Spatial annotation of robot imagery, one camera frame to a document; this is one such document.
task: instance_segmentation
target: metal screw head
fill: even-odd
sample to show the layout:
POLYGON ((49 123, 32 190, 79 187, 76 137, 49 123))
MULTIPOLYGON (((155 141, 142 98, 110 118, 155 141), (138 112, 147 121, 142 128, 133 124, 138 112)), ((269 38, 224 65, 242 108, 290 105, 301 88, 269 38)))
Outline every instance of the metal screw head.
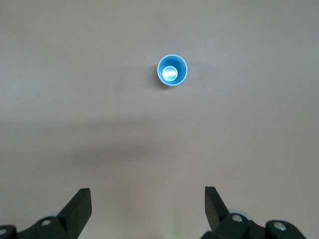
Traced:
POLYGON ((280 231, 285 231, 286 230, 285 225, 280 223, 280 222, 275 222, 274 223, 274 227, 277 228, 280 231))
POLYGON ((7 229, 3 228, 3 229, 0 229, 0 236, 3 235, 3 234, 6 234, 7 233, 7 229))
POLYGON ((46 225, 49 225, 51 223, 51 220, 50 219, 47 219, 47 220, 44 220, 42 223, 41 223, 41 226, 46 226, 46 225))
POLYGON ((241 223, 243 221, 243 219, 241 218, 241 216, 235 214, 231 217, 235 222, 241 223))

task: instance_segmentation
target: gray table surface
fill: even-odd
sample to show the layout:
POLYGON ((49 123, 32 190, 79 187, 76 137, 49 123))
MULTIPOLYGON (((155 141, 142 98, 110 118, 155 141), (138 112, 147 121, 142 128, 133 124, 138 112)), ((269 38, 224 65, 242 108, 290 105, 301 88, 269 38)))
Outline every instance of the gray table surface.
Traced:
POLYGON ((0 225, 90 187, 80 239, 199 239, 215 186, 316 239, 318 184, 317 0, 0 1, 0 225))

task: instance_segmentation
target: screw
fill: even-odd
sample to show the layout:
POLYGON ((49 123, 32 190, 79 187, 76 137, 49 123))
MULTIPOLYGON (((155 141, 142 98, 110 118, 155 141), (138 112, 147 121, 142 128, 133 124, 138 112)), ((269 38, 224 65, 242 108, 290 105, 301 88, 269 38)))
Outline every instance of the screw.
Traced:
POLYGON ((243 221, 243 219, 241 218, 241 216, 235 214, 231 217, 235 222, 241 223, 243 221))
POLYGON ((280 223, 280 222, 275 222, 274 223, 274 227, 277 228, 280 231, 285 231, 286 230, 285 225, 280 223))
POLYGON ((42 223, 41 223, 41 226, 46 226, 46 225, 49 225, 51 223, 51 220, 50 219, 47 219, 47 220, 44 220, 42 223))
POLYGON ((6 234, 7 233, 7 229, 3 228, 3 229, 0 229, 0 236, 3 235, 3 234, 6 234))

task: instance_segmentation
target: cup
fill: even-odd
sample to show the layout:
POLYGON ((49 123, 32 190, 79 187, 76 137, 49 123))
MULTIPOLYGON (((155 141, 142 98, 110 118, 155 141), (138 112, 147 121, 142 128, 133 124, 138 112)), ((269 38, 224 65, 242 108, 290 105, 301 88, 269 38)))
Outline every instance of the cup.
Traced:
POLYGON ((187 64, 178 55, 167 55, 158 64, 159 79, 168 86, 177 86, 187 76, 187 64))

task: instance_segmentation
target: silver screw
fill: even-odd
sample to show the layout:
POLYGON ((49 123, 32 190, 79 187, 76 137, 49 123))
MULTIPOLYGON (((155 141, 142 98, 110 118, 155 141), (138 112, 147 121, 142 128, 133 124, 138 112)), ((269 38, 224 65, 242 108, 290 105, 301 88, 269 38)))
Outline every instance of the silver screw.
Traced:
POLYGON ((46 225, 49 225, 51 223, 51 220, 50 219, 47 219, 47 220, 44 220, 42 223, 41 223, 41 226, 46 226, 46 225))
POLYGON ((3 229, 0 229, 0 236, 3 235, 3 234, 6 234, 7 233, 7 229, 3 228, 3 229))
POLYGON ((280 231, 285 231, 286 230, 285 225, 280 223, 280 222, 275 222, 274 223, 274 227, 277 228, 280 231))
POLYGON ((241 216, 235 214, 231 217, 235 222, 241 223, 243 221, 243 219, 241 218, 241 216))

